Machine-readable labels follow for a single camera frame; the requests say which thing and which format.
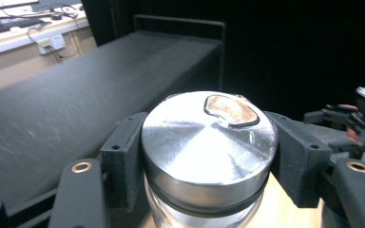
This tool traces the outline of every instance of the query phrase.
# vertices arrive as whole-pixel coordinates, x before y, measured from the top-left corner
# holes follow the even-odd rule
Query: reflective metal surface
[[[258,120],[248,122],[247,116],[242,121],[251,124],[232,125],[228,118],[208,113],[206,100],[215,95],[247,105],[241,111],[253,111]],[[240,123],[240,113],[234,120]],[[270,121],[247,100],[192,92],[170,97],[149,113],[142,142],[146,176],[164,194],[193,206],[225,207],[250,198],[262,187],[278,140]]]

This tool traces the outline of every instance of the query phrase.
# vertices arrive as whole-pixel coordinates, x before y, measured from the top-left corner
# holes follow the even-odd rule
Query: power outlet
[[[37,41],[37,47],[40,54],[47,54],[50,50],[46,47],[50,47],[50,49],[61,49],[66,46],[64,36],[62,34],[53,35],[49,38],[45,38]]]

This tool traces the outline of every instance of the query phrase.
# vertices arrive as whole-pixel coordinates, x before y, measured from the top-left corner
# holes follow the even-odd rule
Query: aluminum lid
[[[277,130],[240,96],[192,92],[169,97],[147,116],[146,177],[176,203],[231,207],[265,183]]]

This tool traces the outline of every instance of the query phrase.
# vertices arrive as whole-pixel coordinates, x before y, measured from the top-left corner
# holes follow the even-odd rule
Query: brass screw hole
[[[346,165],[348,166],[348,168],[359,172],[359,173],[365,173],[365,164],[360,163],[360,162],[355,162],[355,161],[348,161],[346,163]]]
[[[80,163],[73,165],[72,172],[73,173],[84,173],[87,170],[89,170],[90,168],[91,168],[90,162],[80,162]]]

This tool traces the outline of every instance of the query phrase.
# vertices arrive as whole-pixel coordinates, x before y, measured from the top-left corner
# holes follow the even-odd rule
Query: metal cylinder
[[[202,91],[170,96],[155,107],[144,121],[142,143],[158,227],[231,227],[257,210],[278,137],[245,98]]]

